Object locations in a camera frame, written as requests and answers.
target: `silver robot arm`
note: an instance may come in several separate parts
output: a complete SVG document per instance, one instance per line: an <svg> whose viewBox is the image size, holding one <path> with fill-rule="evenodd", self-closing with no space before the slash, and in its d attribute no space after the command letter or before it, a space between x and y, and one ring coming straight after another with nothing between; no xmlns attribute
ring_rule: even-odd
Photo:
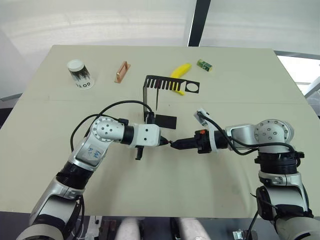
<svg viewBox="0 0 320 240"><path fill-rule="evenodd" d="M155 124L128 125L111 117L96 119L87 137L74 149L63 169L52 179L33 208L29 227L17 240L63 240L74 228L80 213L79 196L106 156L111 143L158 146L161 131Z"/></svg>
<svg viewBox="0 0 320 240"><path fill-rule="evenodd" d="M219 126L213 124L204 109L199 109L194 116L207 129L196 131L192 138L172 142L171 147L197 148L200 154L226 148L237 152L257 149L258 157L254 162L260 164L258 176L263 184L256 190L259 215L274 224L282 240L320 239L320 221L313 218L301 174L297 171L304 154L285 145L294 137L294 129L289 123L267 119L258 124L218 130Z"/></svg>

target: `floor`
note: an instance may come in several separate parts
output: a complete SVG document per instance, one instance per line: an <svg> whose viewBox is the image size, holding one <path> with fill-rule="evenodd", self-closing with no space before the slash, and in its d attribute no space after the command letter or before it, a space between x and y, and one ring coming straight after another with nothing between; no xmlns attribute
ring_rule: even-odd
<svg viewBox="0 0 320 240"><path fill-rule="evenodd" d="M124 217L106 217L102 221L116 220L117 226ZM0 239L14 240L28 226L29 214L17 212L0 212ZM171 240L169 217L140 217L143 225L144 240ZM199 221L212 240L233 240L233 231L246 230L252 219L250 218L199 218ZM88 227L89 216L85 217L84 229ZM259 240L278 240L274 227L268 221L257 219L253 230ZM86 230L78 239L85 239Z"/></svg>

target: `yellow banana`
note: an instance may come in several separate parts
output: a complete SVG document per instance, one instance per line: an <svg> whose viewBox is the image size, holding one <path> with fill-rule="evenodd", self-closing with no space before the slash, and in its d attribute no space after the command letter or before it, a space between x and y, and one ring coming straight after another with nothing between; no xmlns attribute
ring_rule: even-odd
<svg viewBox="0 0 320 240"><path fill-rule="evenodd" d="M178 66L170 75L171 78L174 79L179 79L182 75L184 75L186 72L188 72L191 68L191 63L185 63L181 66ZM178 91L178 90L172 90L180 95L185 95L184 91Z"/></svg>

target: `black pole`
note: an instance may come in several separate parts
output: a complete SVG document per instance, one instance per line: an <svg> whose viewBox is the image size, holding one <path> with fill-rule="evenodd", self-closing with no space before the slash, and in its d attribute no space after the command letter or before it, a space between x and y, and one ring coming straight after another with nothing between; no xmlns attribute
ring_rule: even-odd
<svg viewBox="0 0 320 240"><path fill-rule="evenodd" d="M188 47L199 47L211 0L197 0L191 26Z"/></svg>

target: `table surface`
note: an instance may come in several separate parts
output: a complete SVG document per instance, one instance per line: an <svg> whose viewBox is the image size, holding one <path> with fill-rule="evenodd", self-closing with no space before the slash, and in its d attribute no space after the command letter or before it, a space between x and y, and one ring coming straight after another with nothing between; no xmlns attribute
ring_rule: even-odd
<svg viewBox="0 0 320 240"><path fill-rule="evenodd" d="M88 90L76 88L66 63L81 59L95 77ZM196 65L213 65L206 72ZM131 67L114 83L123 61ZM177 116L177 128L162 129L169 140L189 138L202 126L193 117L206 109L221 127L257 124L273 118L295 130L292 144L305 152L299 167L310 207L320 215L320 122L271 49L54 45L0 130L0 211L30 212L71 153L69 139L87 115L120 100L142 100L146 75L169 76L192 63L182 78L200 82L199 94L159 92L158 114ZM148 90L155 109L155 91ZM142 107L123 104L107 114L143 122ZM75 135L82 139L89 122ZM261 186L256 153L239 156L227 149L197 154L168 145L137 150L113 144L84 193L87 215L167 217L252 217L254 193Z"/></svg>

